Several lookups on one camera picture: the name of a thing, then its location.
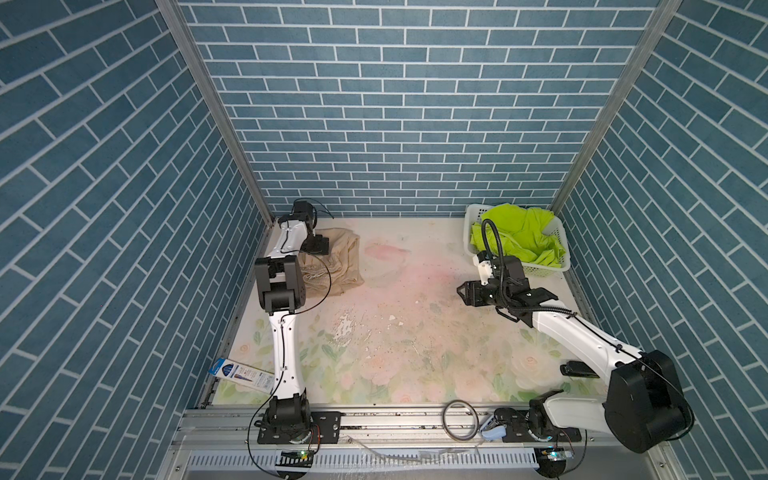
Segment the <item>beige shorts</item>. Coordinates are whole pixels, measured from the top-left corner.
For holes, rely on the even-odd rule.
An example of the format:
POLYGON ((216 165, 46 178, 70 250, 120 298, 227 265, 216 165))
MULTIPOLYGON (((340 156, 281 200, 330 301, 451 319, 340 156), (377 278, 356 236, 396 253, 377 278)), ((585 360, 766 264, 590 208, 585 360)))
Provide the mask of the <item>beige shorts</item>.
POLYGON ((328 286, 330 296, 339 296, 363 285, 360 236, 345 228, 321 229, 319 233, 329 239, 329 254, 299 256, 307 297, 323 297, 328 286))

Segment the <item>lime green shorts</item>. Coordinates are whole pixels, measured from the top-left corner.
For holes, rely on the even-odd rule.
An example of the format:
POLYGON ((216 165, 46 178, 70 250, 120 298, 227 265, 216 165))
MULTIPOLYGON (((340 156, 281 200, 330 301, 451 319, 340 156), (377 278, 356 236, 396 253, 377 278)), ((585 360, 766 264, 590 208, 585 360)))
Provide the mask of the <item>lime green shorts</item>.
POLYGON ((549 210, 502 204, 482 213, 480 219, 471 224, 468 239, 473 247, 484 251, 482 221, 490 220, 498 230, 506 256, 516 256, 524 263, 561 268, 561 259, 567 250, 555 234, 544 233, 555 219, 549 210))

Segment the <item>white plastic basket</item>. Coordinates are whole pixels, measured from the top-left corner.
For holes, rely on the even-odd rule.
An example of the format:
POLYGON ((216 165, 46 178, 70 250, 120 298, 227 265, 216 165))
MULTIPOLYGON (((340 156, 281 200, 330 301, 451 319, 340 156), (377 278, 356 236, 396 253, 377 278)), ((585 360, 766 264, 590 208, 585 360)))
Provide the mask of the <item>white plastic basket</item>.
POLYGON ((570 253, 562 221, 551 211, 511 204, 466 207, 463 223, 464 251, 476 260, 485 250, 481 223, 491 220, 496 226, 505 256, 517 257, 528 276, 548 277, 570 268, 570 253))

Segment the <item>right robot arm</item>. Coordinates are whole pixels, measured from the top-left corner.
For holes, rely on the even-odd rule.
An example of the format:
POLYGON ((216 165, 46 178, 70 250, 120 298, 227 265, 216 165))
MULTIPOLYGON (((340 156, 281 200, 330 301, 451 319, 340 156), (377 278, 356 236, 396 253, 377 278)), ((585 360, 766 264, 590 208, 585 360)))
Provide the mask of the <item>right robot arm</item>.
POLYGON ((500 316, 543 333, 576 355, 565 376, 598 378, 604 396, 571 396, 551 390, 529 402, 532 437, 547 441, 568 428, 610 433, 624 447, 644 453, 685 437, 695 425, 674 362, 659 350, 643 351, 590 324, 543 287, 531 287, 521 261, 488 252, 473 260, 479 277, 460 285, 465 305, 491 306, 500 316))

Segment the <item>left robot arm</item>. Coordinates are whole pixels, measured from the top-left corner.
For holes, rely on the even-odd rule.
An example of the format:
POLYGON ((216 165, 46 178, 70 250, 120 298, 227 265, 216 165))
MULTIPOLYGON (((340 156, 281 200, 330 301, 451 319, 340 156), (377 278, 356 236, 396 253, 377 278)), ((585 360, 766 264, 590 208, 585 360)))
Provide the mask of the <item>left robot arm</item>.
POLYGON ((311 422, 296 346, 296 320, 306 302, 299 254, 328 252, 328 240, 314 233, 316 225, 315 206, 296 200, 290 212, 277 220, 275 246, 255 261, 259 304, 268 314, 274 345, 275 382, 265 422, 275 428, 307 428, 311 422))

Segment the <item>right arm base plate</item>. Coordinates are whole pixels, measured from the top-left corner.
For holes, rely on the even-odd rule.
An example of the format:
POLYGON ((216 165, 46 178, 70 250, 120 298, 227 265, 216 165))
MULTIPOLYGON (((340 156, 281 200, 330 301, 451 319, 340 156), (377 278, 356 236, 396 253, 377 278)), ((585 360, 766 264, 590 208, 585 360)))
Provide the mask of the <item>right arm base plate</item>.
POLYGON ((513 408, 497 408, 493 419, 504 428, 504 443, 555 442, 576 444, 583 440, 576 428, 558 428, 544 413, 531 413, 513 408))

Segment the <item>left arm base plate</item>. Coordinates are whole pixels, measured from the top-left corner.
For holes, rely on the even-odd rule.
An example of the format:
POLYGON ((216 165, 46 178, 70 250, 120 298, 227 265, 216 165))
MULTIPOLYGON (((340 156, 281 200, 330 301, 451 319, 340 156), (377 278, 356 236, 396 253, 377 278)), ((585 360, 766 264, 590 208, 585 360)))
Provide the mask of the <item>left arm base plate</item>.
POLYGON ((319 442, 321 446, 337 444, 341 428, 340 411, 321 410, 312 412, 308 420, 295 424, 277 425, 269 419, 255 422, 257 442, 260 445, 308 444, 319 442))

